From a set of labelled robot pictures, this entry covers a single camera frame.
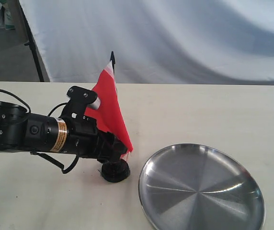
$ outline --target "stainless steel plate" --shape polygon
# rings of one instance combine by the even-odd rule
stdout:
[[[260,230],[261,191],[239,163],[202,145],[155,153],[139,178],[139,198],[158,230]]]

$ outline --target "white fabric curtain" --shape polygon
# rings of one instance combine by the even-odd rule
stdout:
[[[274,0],[20,0],[51,81],[274,84]]]

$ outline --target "table surface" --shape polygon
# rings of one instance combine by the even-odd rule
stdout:
[[[66,102],[72,85],[0,82],[47,114]],[[81,159],[69,174],[29,153],[0,153],[0,230],[153,229],[138,198],[146,160],[176,143],[216,148],[240,162],[258,183],[266,205],[264,229],[274,229],[274,86],[118,84],[134,151],[131,176],[111,184],[96,160]],[[0,93],[0,100],[15,100]],[[73,156],[53,154],[65,165]]]

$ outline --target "red flag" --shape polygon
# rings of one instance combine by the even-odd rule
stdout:
[[[127,147],[128,152],[133,151],[118,103],[112,62],[101,72],[92,90],[98,94],[101,104],[98,110],[87,107],[85,115],[97,120],[98,129],[113,133]]]

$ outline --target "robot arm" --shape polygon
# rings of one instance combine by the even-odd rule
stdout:
[[[125,145],[112,133],[99,130],[94,118],[84,115],[87,106],[94,109],[100,106],[96,92],[78,86],[71,87],[67,92],[70,100],[60,104],[65,107],[58,118],[33,114],[30,107],[14,94],[3,90],[0,92],[15,97],[29,110],[27,112],[20,105],[0,101],[0,152],[31,152],[60,167],[63,173],[68,173],[79,158],[92,158],[103,163],[102,170],[105,169],[105,172],[110,167],[113,170],[125,167],[126,177],[129,176],[127,163],[120,159],[127,152]],[[60,162],[39,152],[74,154],[76,158],[64,170]]]

